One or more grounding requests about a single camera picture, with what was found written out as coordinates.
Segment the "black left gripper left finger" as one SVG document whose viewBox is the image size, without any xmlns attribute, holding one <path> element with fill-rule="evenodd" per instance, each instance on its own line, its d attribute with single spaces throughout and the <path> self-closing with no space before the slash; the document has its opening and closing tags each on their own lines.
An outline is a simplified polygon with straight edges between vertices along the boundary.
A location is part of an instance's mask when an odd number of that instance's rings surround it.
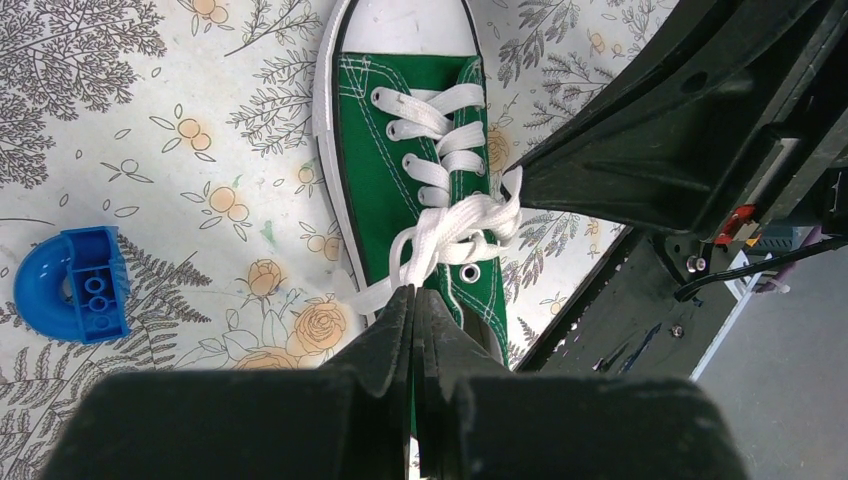
<svg viewBox="0 0 848 480">
<path fill-rule="evenodd" d="M 414 291 L 315 369 L 134 372 L 98 382 L 46 479 L 404 479 Z"/>
</svg>

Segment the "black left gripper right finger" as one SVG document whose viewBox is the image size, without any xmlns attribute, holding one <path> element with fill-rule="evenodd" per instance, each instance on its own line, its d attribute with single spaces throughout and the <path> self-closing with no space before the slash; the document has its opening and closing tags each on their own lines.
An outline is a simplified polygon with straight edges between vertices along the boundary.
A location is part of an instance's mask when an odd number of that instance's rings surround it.
<svg viewBox="0 0 848 480">
<path fill-rule="evenodd" d="M 416 437 L 434 479 L 743 479 L 717 406 L 677 378 L 509 371 L 441 295 L 413 307 Z"/>
</svg>

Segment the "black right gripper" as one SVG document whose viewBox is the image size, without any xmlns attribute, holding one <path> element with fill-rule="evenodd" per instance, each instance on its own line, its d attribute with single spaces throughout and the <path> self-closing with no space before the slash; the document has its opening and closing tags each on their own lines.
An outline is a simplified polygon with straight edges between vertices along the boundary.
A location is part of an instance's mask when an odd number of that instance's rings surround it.
<svg viewBox="0 0 848 480">
<path fill-rule="evenodd" d="M 682 1 L 646 48 L 532 149 L 521 202 L 741 243 L 818 219 L 847 149 L 843 1 Z"/>
</svg>

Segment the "green canvas sneaker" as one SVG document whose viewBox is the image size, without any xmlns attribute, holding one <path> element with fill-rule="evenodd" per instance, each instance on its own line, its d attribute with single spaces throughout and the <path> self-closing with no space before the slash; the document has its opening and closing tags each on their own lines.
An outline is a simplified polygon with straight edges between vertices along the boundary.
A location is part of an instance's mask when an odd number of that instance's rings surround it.
<svg viewBox="0 0 848 480">
<path fill-rule="evenodd" d="M 315 71 L 313 132 L 350 272 L 336 297 L 368 321 L 334 356 L 360 388 L 345 438 L 361 468 L 482 479 L 492 460 L 475 389 L 506 375 L 500 257 L 521 175 L 491 187 L 483 58 L 465 1 L 339 1 Z"/>
</svg>

